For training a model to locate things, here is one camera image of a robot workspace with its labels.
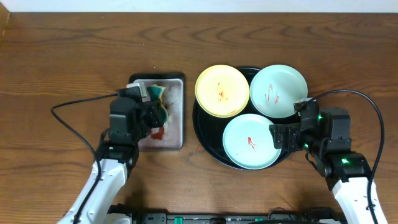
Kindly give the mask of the mint green plate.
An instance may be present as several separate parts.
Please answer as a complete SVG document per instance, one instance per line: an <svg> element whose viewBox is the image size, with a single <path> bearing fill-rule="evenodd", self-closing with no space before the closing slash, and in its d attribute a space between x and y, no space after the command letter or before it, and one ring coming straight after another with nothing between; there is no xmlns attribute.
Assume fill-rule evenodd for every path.
<svg viewBox="0 0 398 224"><path fill-rule="evenodd" d="M269 130L273 122L258 114L242 114L233 118L223 131L226 155L238 166L259 170L271 166L281 150L274 147Z"/></svg>
<svg viewBox="0 0 398 224"><path fill-rule="evenodd" d="M292 116L294 104L308 96L302 74L287 65L270 65L260 70L250 84L250 99L255 109L270 118Z"/></svg>

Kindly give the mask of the round black tray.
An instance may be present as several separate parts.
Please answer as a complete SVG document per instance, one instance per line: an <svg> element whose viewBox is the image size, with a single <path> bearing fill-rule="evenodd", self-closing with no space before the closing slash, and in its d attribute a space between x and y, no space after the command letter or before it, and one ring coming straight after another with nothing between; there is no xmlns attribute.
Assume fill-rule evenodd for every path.
<svg viewBox="0 0 398 224"><path fill-rule="evenodd" d="M300 118L297 114L286 118L271 118L260 113L252 104L251 100L248 101L246 107L238 115L243 114L258 114L266 117L274 124L290 124L298 123ZM223 132L227 124L235 116L230 118L218 118L208 114L204 109L201 108L197 101L193 105L193 127L195 134L199 142L205 151L212 155L218 162L235 169L246 170L237 164L235 164L226 154L223 147Z"/></svg>

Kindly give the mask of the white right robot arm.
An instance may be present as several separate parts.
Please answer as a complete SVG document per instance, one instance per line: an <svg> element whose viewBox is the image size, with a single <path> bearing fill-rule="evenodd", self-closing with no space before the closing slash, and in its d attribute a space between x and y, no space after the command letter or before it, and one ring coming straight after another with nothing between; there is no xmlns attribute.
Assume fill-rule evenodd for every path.
<svg viewBox="0 0 398 224"><path fill-rule="evenodd" d="M288 153L304 150L307 161L325 178L348 223L386 223L371 168L351 149L351 119L343 108L319 108L316 101L294 105L299 121L272 124L274 147Z"/></svg>

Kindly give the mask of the yellow plate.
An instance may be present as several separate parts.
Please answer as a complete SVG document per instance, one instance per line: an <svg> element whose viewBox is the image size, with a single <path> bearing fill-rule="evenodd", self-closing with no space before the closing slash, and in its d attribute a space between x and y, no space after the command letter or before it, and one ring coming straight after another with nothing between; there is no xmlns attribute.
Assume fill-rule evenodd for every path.
<svg viewBox="0 0 398 224"><path fill-rule="evenodd" d="M197 103L208 114L229 118L246 107L249 84L238 69L229 65L213 65L198 76L195 96Z"/></svg>

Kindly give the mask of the green yellow sponge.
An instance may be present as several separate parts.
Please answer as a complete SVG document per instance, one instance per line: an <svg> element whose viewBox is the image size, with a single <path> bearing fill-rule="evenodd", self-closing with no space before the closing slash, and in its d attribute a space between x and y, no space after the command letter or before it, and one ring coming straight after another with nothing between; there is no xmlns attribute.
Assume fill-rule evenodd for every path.
<svg viewBox="0 0 398 224"><path fill-rule="evenodd" d="M167 123L168 119L169 119L169 114L163 104L163 101L162 101L162 95L163 95L164 91L165 91L164 86L160 86L160 85L156 85L156 84L147 87L147 92L149 94L150 100L151 101L156 101L156 100L159 101L162 121L163 121L163 123Z"/></svg>

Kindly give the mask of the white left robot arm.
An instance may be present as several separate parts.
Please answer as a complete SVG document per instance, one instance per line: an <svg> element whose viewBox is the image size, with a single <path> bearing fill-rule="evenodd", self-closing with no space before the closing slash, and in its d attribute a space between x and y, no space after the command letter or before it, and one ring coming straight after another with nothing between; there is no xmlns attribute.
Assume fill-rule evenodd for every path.
<svg viewBox="0 0 398 224"><path fill-rule="evenodd" d="M129 178L139 157L138 143L150 129L160 128L167 112L160 93L146 100L138 91L118 90L110 103L109 128L92 149L94 163L84 188L60 223L131 222L129 215L109 212L111 204Z"/></svg>

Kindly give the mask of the rectangular black water tray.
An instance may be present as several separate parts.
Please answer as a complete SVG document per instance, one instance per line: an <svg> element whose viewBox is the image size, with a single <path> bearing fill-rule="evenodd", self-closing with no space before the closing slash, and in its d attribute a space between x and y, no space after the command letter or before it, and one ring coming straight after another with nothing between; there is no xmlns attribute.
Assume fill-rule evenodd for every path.
<svg viewBox="0 0 398 224"><path fill-rule="evenodd" d="M184 141L184 74L136 73L130 76L129 83L143 83L146 88L164 87L160 99L168 119L162 127L149 130L149 135L139 141L139 149L142 152L180 150Z"/></svg>

